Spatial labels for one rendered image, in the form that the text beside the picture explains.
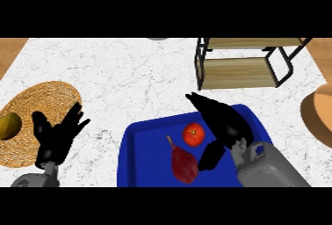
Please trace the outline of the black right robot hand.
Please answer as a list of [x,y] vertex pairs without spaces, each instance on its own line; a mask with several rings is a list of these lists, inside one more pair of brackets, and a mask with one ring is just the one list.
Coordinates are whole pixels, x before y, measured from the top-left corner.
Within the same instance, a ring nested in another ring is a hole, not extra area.
[[252,129],[244,118],[227,104],[197,95],[196,92],[187,94],[185,98],[197,109],[215,136],[215,140],[205,147],[197,161],[197,170],[210,171],[218,165],[225,148],[231,149],[240,140],[244,140],[246,145],[252,144]]

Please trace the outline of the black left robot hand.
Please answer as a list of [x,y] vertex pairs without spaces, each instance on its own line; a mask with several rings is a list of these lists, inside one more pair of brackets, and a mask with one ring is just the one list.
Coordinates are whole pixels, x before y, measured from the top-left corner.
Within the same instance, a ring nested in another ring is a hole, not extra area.
[[75,103],[58,124],[50,125],[42,112],[30,114],[33,122],[33,136],[38,141],[35,166],[44,170],[47,162],[60,165],[66,159],[70,144],[89,119],[79,122],[82,116],[81,105]]

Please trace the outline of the blue plastic tray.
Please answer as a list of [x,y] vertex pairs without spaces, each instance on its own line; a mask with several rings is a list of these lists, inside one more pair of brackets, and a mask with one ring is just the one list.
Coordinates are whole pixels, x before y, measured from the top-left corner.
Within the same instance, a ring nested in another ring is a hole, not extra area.
[[[190,148],[181,138],[185,125],[196,122],[205,130],[200,145]],[[117,156],[117,187],[236,187],[236,178],[230,150],[225,149],[219,163],[212,171],[202,171],[190,185],[177,180],[171,171],[171,145],[166,140],[185,150],[196,159],[203,149],[215,140],[213,134],[200,118],[199,112],[178,114],[153,120],[132,123],[122,135]]]

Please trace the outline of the yellow-green mango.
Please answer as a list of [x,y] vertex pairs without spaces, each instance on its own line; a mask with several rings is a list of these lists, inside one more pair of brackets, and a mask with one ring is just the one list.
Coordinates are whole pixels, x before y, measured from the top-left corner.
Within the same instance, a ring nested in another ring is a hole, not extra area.
[[19,133],[22,127],[20,117],[14,112],[10,112],[0,119],[0,140],[11,139]]

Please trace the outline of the dark red pear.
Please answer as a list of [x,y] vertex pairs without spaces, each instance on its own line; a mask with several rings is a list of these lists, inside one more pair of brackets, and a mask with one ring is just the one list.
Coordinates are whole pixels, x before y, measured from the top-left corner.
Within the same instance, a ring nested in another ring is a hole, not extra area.
[[174,177],[184,184],[191,184],[197,178],[197,160],[194,156],[182,150],[172,142],[171,137],[165,137],[171,145],[171,171]]

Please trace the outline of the tan wooden bowl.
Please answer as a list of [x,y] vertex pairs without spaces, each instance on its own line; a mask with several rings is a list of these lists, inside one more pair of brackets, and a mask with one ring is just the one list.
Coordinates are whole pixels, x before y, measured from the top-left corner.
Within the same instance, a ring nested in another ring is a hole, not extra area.
[[321,85],[303,98],[300,117],[312,136],[332,148],[332,83]]

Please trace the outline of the round woven wicker placemat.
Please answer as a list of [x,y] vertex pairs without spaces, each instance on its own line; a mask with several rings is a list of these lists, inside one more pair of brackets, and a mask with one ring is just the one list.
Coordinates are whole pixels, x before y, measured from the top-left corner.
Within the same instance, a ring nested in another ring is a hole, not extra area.
[[81,103],[75,87],[60,81],[38,83],[26,88],[0,110],[0,118],[16,113],[22,120],[17,135],[0,141],[0,165],[8,168],[27,167],[35,163],[38,141],[33,136],[30,113],[44,113],[51,126],[58,124],[75,103]]

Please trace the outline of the black-framed wooden tiered shelf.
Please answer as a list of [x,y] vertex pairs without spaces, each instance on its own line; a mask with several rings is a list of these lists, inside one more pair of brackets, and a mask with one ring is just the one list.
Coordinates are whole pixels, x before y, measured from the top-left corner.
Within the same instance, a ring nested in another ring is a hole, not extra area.
[[[277,88],[293,74],[292,59],[311,38],[199,38],[194,53],[197,89]],[[207,59],[206,52],[221,49],[261,49],[264,57]],[[278,50],[287,67],[277,79],[269,56]]]

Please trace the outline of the red tomato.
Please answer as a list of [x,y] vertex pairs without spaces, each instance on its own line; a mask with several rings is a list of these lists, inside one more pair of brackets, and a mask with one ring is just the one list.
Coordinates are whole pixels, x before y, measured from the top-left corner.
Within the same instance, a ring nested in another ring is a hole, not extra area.
[[196,122],[185,125],[181,132],[181,138],[188,147],[196,147],[202,143],[205,139],[205,130]]

